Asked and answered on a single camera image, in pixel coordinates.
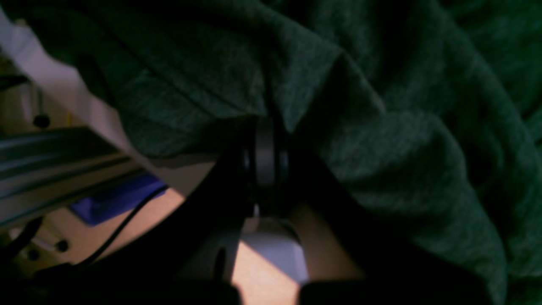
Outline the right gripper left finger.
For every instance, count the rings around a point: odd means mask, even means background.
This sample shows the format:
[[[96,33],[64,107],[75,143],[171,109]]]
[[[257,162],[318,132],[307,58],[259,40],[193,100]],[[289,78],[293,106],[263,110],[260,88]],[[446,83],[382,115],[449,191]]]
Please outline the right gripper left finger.
[[[255,131],[248,120],[186,201],[147,233],[93,264],[2,281],[2,305],[240,305],[231,280],[254,211]]]

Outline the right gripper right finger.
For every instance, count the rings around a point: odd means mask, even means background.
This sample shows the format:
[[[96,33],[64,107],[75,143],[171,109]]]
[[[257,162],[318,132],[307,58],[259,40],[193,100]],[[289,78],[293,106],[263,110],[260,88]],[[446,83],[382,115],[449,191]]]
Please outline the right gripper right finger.
[[[255,123],[259,216],[285,220],[309,280],[298,305],[490,305],[479,276],[414,245],[360,207],[281,125]]]

